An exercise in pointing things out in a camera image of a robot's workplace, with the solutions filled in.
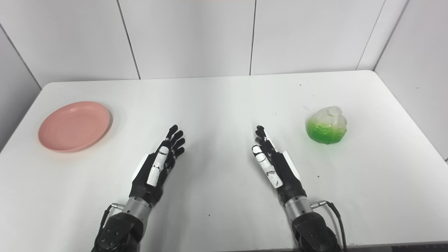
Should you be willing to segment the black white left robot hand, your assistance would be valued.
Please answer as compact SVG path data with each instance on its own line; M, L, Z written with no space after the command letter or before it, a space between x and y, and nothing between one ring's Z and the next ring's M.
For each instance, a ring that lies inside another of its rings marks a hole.
M178 125L173 125L157 150L142 158L129 196L142 199L150 207L154 207L163 195L164 184L177 158L185 152L185 142L184 132Z

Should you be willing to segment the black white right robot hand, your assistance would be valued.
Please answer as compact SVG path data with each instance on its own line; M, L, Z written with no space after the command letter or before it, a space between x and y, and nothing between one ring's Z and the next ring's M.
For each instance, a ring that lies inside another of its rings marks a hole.
M263 126L258 125L255 134L256 145L252 147L252 153L277 191L283 206L286 206L287 202L292 199L297 199L300 196L306 197L307 194L289 153L287 151L279 152L275 148Z

